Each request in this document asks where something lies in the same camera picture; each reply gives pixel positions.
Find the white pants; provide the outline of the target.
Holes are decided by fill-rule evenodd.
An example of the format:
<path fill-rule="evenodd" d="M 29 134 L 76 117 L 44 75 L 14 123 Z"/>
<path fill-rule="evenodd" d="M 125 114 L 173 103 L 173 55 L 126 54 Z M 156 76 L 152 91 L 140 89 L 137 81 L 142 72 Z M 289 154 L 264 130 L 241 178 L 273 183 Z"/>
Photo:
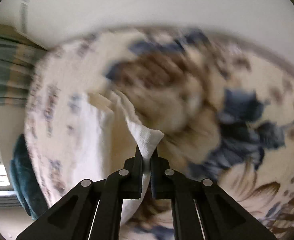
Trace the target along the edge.
<path fill-rule="evenodd" d="M 125 160 L 139 150 L 145 161 L 141 178 L 145 192 L 150 181 L 147 165 L 163 133 L 144 126 L 133 104 L 118 91 L 109 92 L 107 96 L 84 95 L 79 106 L 69 187 L 84 179 L 96 182 L 107 178 L 123 168 Z"/>

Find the teal velvet pillow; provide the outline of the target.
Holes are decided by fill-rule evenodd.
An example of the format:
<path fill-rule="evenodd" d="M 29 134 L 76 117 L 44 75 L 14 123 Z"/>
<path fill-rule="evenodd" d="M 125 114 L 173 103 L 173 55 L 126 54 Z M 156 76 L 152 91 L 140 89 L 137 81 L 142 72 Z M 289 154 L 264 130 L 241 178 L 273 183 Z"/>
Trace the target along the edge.
<path fill-rule="evenodd" d="M 48 210 L 48 204 L 35 176 L 23 134 L 13 149 L 10 178 L 21 206 L 33 220 L 39 219 Z"/>

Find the floral fleece blanket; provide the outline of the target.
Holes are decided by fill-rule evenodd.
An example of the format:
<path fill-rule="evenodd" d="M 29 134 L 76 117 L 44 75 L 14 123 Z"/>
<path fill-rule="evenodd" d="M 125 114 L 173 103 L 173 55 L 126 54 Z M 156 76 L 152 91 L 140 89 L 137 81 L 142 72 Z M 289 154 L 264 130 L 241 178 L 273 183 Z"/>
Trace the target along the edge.
<path fill-rule="evenodd" d="M 172 169 L 222 187 L 277 239 L 294 237 L 294 70 L 270 53 L 196 30 L 107 31 L 36 64 L 25 140 L 48 206 L 68 191 L 79 103 L 121 92 L 163 133 Z"/>

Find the green striped curtain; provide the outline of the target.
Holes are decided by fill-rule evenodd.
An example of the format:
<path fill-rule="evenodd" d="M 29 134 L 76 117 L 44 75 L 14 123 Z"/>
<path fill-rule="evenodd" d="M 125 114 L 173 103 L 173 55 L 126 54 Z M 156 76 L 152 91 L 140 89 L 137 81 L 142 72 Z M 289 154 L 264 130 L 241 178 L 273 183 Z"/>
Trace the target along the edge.
<path fill-rule="evenodd" d="M 24 106 L 36 62 L 45 50 L 34 43 L 0 34 L 0 106 Z"/>

